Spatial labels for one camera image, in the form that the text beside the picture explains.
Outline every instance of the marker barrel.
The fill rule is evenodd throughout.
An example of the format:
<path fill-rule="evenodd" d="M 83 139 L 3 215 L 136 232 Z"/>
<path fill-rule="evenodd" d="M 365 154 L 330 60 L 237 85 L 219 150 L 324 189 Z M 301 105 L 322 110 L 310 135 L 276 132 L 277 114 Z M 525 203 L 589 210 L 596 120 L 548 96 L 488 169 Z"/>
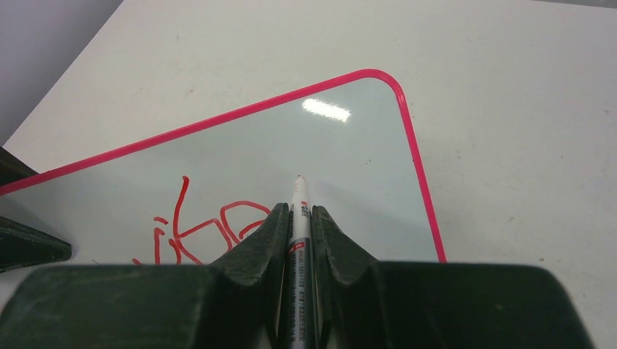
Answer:
<path fill-rule="evenodd" d="M 281 348 L 315 349 L 319 346 L 308 199 L 306 182 L 302 176 L 298 176 L 292 196 L 283 278 L 278 333 Z"/>

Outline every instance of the red whiteboard frame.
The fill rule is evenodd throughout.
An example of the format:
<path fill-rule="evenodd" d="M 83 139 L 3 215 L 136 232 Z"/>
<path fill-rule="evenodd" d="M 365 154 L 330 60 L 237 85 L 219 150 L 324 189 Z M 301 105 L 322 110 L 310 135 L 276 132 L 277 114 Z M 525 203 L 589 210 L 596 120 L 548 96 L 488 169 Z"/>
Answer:
<path fill-rule="evenodd" d="M 409 142 L 409 148 L 411 150 L 411 157 L 415 166 L 415 172 L 418 176 L 418 182 L 420 183 L 420 192 L 422 193 L 424 207 L 426 208 L 426 215 L 429 219 L 429 226 L 431 228 L 431 233 L 433 235 L 433 240 L 435 243 L 435 249 L 437 251 L 437 259 L 440 262 L 446 262 L 445 250 L 443 248 L 441 235 L 439 234 L 439 226 L 437 225 L 437 217 L 435 216 L 433 203 L 431 201 L 431 194 L 429 192 L 429 184 L 426 181 L 426 175 L 424 174 L 424 168 L 422 167 L 420 149 L 418 148 L 418 143 L 416 142 L 415 134 L 413 133 L 411 115 L 409 113 L 409 109 L 407 108 L 405 94 L 403 93 L 403 90 L 399 83 L 392 76 L 377 69 L 362 69 L 360 71 L 355 71 L 353 73 L 339 76 L 338 78 L 326 80 L 315 85 L 304 87 L 303 89 L 297 89 L 293 92 L 270 98 L 269 100 L 264 100 L 259 103 L 248 105 L 246 107 L 236 109 L 235 111 L 220 114 L 219 116 L 199 121 L 195 124 L 181 127 L 179 129 L 175 129 L 173 131 L 166 132 L 158 136 L 150 137 L 146 140 L 141 140 L 139 142 L 90 157 L 88 159 L 77 161 L 75 163 L 59 167 L 48 172 L 24 178 L 23 180 L 19 180 L 17 182 L 13 182 L 0 187 L 0 196 L 30 187 L 32 185 L 46 182 L 48 180 L 53 180 L 55 178 L 68 175 L 70 173 L 86 169 L 88 167 L 102 164 L 103 162 L 114 160 L 121 156 L 125 156 L 137 151 L 142 151 L 146 148 L 150 148 L 155 145 L 175 140 L 176 138 L 190 135 L 191 133 L 199 132 L 204 129 L 209 129 L 210 127 L 224 124 L 226 122 L 239 119 L 243 116 L 247 116 L 253 113 L 257 113 L 258 111 L 263 111 L 265 109 L 290 102 L 292 100 L 297 100 L 302 97 L 313 95 L 326 89 L 331 89 L 333 87 L 337 87 L 352 81 L 365 78 L 374 78 L 385 82 L 390 86 L 390 88 L 392 88 L 392 91 L 394 91 L 394 94 L 397 96 L 397 102 L 399 104 L 403 125 L 405 127 L 405 133 L 407 134 L 407 140 Z"/>

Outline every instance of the white desk surface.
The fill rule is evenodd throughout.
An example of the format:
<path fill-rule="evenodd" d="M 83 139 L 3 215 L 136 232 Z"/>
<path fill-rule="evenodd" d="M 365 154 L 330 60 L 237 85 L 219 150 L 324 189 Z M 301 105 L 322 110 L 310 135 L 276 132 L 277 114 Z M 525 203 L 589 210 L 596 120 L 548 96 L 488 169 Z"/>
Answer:
<path fill-rule="evenodd" d="M 44 171 L 379 68 L 407 96 L 449 261 L 549 269 L 612 348 L 615 23 L 534 1 L 125 0 L 6 149 Z"/>

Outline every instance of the whiteboard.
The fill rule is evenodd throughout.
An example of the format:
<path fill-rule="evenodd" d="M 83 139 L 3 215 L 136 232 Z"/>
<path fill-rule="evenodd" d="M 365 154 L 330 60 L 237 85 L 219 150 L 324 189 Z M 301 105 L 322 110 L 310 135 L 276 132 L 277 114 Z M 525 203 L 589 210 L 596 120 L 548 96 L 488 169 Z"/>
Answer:
<path fill-rule="evenodd" d="M 289 201 L 299 174 L 376 258 L 445 261 L 405 96 L 377 70 L 5 185 L 0 215 L 71 243 L 69 263 L 206 264 Z"/>

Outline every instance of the dark green plastic object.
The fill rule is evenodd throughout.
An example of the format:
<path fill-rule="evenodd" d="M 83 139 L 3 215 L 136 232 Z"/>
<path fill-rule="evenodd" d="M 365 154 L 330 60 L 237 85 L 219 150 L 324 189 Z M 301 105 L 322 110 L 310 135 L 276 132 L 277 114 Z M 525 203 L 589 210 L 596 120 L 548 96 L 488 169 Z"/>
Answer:
<path fill-rule="evenodd" d="M 0 148 L 0 186 L 36 175 Z M 0 273 L 71 257 L 71 245 L 45 232 L 0 216 Z"/>

